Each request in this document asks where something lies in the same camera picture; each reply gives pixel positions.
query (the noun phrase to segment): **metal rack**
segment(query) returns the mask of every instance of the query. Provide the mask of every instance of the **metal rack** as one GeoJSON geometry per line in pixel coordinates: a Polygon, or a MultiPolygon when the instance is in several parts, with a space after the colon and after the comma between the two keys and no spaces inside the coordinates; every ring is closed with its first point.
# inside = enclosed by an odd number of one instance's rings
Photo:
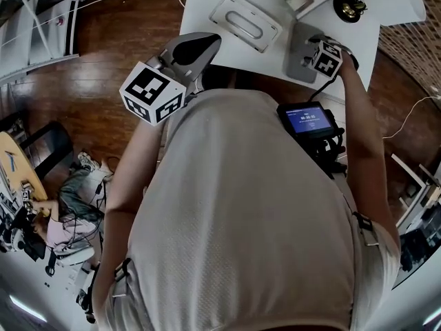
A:
{"type": "Polygon", "coordinates": [[[0,5],[19,7],[0,27],[0,86],[33,69],[79,56],[74,52],[74,31],[80,1],[0,0],[0,5]]]}

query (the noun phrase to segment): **hand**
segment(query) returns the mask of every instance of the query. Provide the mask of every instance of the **hand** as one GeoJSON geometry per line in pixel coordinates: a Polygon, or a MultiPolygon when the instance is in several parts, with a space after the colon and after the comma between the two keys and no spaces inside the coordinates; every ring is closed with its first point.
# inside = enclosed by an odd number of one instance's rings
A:
{"type": "Polygon", "coordinates": [[[32,208],[34,208],[34,210],[36,211],[40,211],[40,210],[51,210],[54,207],[54,200],[46,200],[46,201],[35,201],[35,200],[30,200],[30,203],[32,204],[32,208]]]}
{"type": "Polygon", "coordinates": [[[354,70],[356,71],[355,66],[353,65],[353,60],[351,55],[349,55],[347,52],[342,50],[342,58],[343,58],[343,64],[341,65],[338,74],[340,76],[343,76],[343,73],[345,73],[348,70],[354,70]]]}

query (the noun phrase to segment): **display screen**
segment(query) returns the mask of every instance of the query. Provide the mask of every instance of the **display screen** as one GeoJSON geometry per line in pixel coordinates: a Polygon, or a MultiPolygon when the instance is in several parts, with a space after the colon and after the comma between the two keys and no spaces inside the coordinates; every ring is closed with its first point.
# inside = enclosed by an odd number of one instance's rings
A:
{"type": "Polygon", "coordinates": [[[288,110],[287,116],[297,133],[331,127],[323,109],[320,107],[288,110]]]}

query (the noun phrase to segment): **black round object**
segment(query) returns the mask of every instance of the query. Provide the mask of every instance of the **black round object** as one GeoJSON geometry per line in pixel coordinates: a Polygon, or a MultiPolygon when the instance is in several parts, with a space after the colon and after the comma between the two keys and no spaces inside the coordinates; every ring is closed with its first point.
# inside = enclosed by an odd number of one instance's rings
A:
{"type": "Polygon", "coordinates": [[[359,0],[334,0],[334,10],[344,22],[355,23],[360,20],[362,11],[354,8],[355,3],[360,3],[359,0]]]}
{"type": "Polygon", "coordinates": [[[54,269],[54,268],[51,268],[50,266],[46,266],[46,267],[44,268],[44,270],[46,271],[46,274],[47,274],[49,277],[52,277],[52,276],[54,275],[54,273],[55,273],[55,269],[54,269]]]}

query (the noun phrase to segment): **strap buckle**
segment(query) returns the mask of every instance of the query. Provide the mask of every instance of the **strap buckle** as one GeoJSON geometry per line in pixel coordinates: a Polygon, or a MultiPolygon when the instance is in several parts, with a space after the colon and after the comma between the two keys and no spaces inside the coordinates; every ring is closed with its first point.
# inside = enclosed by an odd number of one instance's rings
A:
{"type": "Polygon", "coordinates": [[[114,272],[116,282],[119,282],[121,279],[129,275],[129,273],[127,272],[127,265],[131,260],[132,259],[128,257],[116,268],[114,272]]]}
{"type": "Polygon", "coordinates": [[[372,221],[358,212],[352,213],[358,221],[358,226],[360,227],[361,234],[363,236],[363,240],[365,241],[366,246],[376,246],[379,245],[377,234],[373,230],[372,221]]]}

